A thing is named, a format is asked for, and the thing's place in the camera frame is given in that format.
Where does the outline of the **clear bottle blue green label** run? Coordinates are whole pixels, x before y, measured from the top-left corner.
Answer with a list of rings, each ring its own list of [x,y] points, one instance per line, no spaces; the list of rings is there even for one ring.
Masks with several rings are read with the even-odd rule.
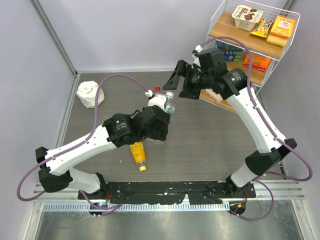
[[[171,97],[168,97],[167,95],[166,95],[166,98],[167,98],[167,102],[166,102],[166,104],[165,104],[165,112],[166,113],[169,113],[169,114],[171,114],[171,117],[173,116],[173,114],[174,114],[174,111],[175,111],[175,108],[176,108],[176,106],[175,106],[175,104],[174,104],[174,98],[171,98]],[[158,144],[158,145],[162,145],[163,144],[163,142],[164,141],[160,141],[160,140],[156,140],[156,144]]]

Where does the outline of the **blue green box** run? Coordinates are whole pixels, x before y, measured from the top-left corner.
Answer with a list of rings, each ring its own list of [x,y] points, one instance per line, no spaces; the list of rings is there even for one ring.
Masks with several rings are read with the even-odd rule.
[[[243,49],[233,45],[216,41],[216,47],[221,51],[225,62],[238,62],[243,54]]]

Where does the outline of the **crumpled white paper towel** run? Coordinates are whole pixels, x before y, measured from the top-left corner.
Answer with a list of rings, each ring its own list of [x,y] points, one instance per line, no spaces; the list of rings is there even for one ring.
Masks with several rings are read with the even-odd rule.
[[[97,82],[91,80],[81,82],[77,88],[76,95],[87,109],[94,109],[96,106],[98,86]]]

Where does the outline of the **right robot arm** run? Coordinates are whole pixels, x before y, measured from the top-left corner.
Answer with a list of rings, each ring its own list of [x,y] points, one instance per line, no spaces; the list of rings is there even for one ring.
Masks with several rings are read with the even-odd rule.
[[[286,138],[274,126],[261,107],[254,89],[247,84],[247,75],[240,68],[228,70],[218,48],[201,51],[193,64],[179,60],[163,90],[176,90],[184,78],[179,97],[197,100],[201,90],[212,89],[237,112],[251,134],[257,150],[245,158],[245,163],[226,179],[226,193],[233,198],[243,193],[244,187],[263,175],[295,149],[293,138]]]

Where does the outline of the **white bottle cap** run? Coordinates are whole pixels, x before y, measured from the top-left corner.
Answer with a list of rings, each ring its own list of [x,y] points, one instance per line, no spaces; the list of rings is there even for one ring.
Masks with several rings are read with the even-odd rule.
[[[167,91],[167,92],[166,92],[166,95],[167,95],[169,98],[173,98],[173,97],[174,97],[174,93],[173,93],[173,92],[170,92],[170,91]]]

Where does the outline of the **orange snack box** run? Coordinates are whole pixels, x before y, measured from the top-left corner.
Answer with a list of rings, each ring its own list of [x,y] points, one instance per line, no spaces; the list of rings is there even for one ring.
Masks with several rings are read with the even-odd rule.
[[[244,67],[249,67],[250,65],[250,56],[248,53],[244,54],[244,62],[243,62],[243,66]],[[266,72],[269,64],[271,62],[271,58],[266,57],[266,56],[262,56],[256,53],[252,53],[252,68],[260,71],[260,72]]]

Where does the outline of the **white pink small box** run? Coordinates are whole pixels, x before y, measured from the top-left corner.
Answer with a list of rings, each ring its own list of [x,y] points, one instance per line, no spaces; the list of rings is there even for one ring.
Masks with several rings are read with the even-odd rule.
[[[222,96],[219,93],[215,93],[211,88],[207,88],[205,90],[206,94],[210,96],[212,99],[214,99],[217,103],[220,103],[223,101]]]

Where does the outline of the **yellow label bottle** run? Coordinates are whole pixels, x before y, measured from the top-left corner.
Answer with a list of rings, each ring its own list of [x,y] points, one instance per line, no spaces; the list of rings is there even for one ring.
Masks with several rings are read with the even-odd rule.
[[[139,165],[138,169],[140,172],[144,172],[147,170],[146,168],[146,155],[144,151],[144,146],[142,142],[135,142],[134,144],[131,144],[130,151],[132,154],[132,157],[134,159],[134,162]]]

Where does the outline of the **yellow candy bag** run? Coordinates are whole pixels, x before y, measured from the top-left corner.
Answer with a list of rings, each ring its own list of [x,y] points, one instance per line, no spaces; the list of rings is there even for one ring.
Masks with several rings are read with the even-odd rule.
[[[261,18],[250,34],[260,38],[267,39],[273,23],[273,20]]]

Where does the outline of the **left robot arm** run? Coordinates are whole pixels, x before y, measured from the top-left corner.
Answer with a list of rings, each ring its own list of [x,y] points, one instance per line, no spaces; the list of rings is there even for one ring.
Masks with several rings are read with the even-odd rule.
[[[100,173],[89,174],[74,167],[100,153],[132,145],[145,139],[165,141],[171,114],[158,106],[147,106],[132,114],[116,113],[87,134],[62,147],[41,151],[47,161],[39,170],[39,180],[47,193],[72,188],[102,199],[107,193]]]

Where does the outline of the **white yogurt cup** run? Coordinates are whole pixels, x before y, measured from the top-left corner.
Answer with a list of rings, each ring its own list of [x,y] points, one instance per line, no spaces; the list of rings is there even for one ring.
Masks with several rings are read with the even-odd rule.
[[[237,29],[252,31],[260,21],[262,10],[258,10],[245,5],[238,5],[233,11],[231,17],[234,19],[234,25]]]

